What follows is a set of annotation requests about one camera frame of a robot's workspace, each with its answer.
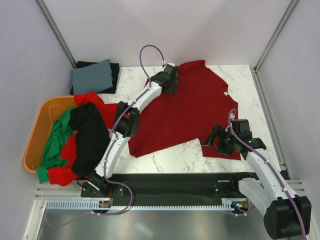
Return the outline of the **dark red t shirt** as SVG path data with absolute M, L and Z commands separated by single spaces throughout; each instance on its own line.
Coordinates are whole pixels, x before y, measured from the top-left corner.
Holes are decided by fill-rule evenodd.
M 130 155 L 139 158 L 192 140 L 203 143 L 215 125 L 226 127 L 238 103 L 228 84 L 204 60 L 178 66 L 176 93 L 154 99 L 140 114 L 137 134 L 128 142 Z

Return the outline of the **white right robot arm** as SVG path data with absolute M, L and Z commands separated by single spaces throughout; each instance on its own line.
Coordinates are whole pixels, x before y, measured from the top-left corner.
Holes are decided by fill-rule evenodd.
M 245 195 L 263 216 L 264 227 L 273 240 L 302 237 L 310 232 L 312 204 L 307 196 L 299 196 L 265 156 L 264 142 L 254 138 L 246 119 L 229 120 L 228 127 L 216 124 L 203 146 L 231 156 L 234 151 L 254 169 L 257 179 L 246 177 L 229 184 L 235 197 Z

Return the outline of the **orange plastic basket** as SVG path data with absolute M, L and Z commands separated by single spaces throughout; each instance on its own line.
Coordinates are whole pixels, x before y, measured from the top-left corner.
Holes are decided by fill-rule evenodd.
M 41 165 L 41 158 L 47 140 L 51 134 L 53 123 L 60 118 L 60 115 L 68 108 L 75 108 L 73 96 L 58 96 L 45 101 L 37 114 L 31 136 L 23 158 L 24 168 L 35 173 L 37 167 Z

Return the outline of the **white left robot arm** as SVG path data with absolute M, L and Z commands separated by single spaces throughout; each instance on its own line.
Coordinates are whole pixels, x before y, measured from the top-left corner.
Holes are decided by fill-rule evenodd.
M 163 94 L 176 93 L 180 70 L 170 64 L 148 80 L 143 90 L 128 102 L 120 101 L 116 108 L 110 143 L 88 177 L 88 184 L 99 197 L 110 191 L 107 182 L 114 173 L 116 162 L 128 141 L 137 134 L 140 127 L 140 114 L 157 97 Z

